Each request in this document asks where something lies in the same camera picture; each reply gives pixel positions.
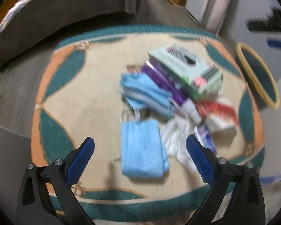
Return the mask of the blue white small packet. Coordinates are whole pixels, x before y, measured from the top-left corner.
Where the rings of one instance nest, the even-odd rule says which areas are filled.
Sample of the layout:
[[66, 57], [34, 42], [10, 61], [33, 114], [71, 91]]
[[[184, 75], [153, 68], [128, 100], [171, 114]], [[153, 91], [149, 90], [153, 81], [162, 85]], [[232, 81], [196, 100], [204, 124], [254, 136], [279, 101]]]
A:
[[214, 154], [217, 153], [215, 143], [211, 138], [210, 132], [206, 127], [206, 125], [200, 125], [195, 127], [194, 135], [196, 136], [196, 138], [204, 148], [209, 148]]

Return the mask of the red white paper cup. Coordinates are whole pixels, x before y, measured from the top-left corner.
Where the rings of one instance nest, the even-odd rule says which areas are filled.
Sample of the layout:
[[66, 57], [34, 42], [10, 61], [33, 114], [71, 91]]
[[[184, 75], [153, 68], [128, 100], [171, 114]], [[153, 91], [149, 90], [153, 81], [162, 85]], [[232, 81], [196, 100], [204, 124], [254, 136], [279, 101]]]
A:
[[212, 134], [235, 135], [239, 128], [238, 117], [232, 103], [226, 97], [195, 103], [205, 125]]

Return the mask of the pale green medicine box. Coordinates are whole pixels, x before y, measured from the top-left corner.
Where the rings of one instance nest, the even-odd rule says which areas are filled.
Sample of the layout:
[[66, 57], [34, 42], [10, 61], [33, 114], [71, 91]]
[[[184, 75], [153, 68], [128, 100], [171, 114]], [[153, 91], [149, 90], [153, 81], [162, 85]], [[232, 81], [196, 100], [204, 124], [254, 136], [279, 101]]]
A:
[[212, 98], [220, 93], [221, 70], [194, 52], [173, 44], [151, 50], [148, 55], [150, 62], [160, 66], [193, 100]]

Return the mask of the white tissue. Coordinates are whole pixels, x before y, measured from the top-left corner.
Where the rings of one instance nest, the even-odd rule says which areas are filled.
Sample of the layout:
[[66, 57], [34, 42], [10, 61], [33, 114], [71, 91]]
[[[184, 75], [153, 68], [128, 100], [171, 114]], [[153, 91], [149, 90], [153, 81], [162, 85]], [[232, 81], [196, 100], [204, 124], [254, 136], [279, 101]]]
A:
[[177, 115], [160, 126], [160, 137], [167, 156], [175, 158], [190, 174], [197, 171], [186, 148], [186, 139], [193, 133], [192, 121]]

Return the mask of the purple plastic wrapper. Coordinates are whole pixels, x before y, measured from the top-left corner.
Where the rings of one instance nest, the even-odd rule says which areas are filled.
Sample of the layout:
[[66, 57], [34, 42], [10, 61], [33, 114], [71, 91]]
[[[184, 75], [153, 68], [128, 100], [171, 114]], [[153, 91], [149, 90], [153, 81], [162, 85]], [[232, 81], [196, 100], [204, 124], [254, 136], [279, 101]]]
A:
[[178, 105], [182, 116], [192, 120], [195, 125], [202, 122], [189, 94], [158, 63], [146, 61], [141, 66], [141, 71], [146, 73], [160, 88], [172, 93], [172, 99]]

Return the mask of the blue face mask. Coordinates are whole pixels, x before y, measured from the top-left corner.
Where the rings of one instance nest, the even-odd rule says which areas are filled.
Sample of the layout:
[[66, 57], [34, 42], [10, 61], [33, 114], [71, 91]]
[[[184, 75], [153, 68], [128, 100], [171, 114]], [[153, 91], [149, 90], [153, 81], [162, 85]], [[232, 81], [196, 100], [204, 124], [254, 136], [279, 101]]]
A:
[[123, 73], [119, 83], [120, 93], [134, 110], [150, 109], [165, 119], [173, 117], [173, 94], [160, 88], [145, 73]]
[[121, 169], [129, 178], [161, 179], [170, 169], [158, 121], [128, 121], [121, 129]]

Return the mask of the yellow rimmed teal trash bin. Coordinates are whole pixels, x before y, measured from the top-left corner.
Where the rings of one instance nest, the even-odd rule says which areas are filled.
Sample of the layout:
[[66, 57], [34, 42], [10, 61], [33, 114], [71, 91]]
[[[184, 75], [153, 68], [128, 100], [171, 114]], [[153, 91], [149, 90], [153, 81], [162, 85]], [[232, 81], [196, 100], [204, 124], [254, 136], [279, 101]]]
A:
[[244, 74], [258, 108], [278, 109], [280, 96], [272, 73], [260, 55], [249, 45], [238, 42], [237, 63]]

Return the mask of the white air purifier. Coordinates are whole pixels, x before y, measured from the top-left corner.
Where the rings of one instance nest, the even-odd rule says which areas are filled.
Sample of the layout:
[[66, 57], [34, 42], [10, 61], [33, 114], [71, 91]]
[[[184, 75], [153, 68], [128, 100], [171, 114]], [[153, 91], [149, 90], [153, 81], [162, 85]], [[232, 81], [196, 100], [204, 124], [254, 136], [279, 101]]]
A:
[[186, 0], [188, 15], [206, 30], [219, 34], [231, 0]]

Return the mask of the teal orange horse cushion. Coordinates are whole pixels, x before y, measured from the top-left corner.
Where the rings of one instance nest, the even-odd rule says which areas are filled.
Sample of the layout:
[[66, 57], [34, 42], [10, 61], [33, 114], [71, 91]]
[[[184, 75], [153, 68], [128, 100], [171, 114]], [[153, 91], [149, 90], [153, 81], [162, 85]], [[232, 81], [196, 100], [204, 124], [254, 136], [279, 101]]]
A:
[[148, 51], [178, 44], [218, 66], [223, 94], [240, 123], [229, 140], [215, 137], [217, 155], [233, 164], [265, 158], [260, 113], [245, 78], [224, 45], [207, 31], [166, 25], [124, 25], [78, 34], [61, 41], [51, 56], [36, 97], [31, 156], [38, 166], [52, 164], [86, 137], [95, 151], [73, 192], [92, 219], [112, 222], [158, 221], [178, 224], [196, 210], [209, 186], [174, 158], [159, 180], [133, 181], [121, 171], [121, 121], [128, 116], [119, 93], [129, 64], [148, 59]]

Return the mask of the bed with grey blanket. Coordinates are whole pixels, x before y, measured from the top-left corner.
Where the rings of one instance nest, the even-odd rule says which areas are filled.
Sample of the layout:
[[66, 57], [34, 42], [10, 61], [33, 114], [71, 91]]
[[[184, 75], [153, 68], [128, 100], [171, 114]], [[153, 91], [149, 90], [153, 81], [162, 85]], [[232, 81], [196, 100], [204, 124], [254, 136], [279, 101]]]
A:
[[62, 27], [98, 15], [126, 12], [142, 22], [147, 0], [20, 0], [0, 23], [0, 69]]

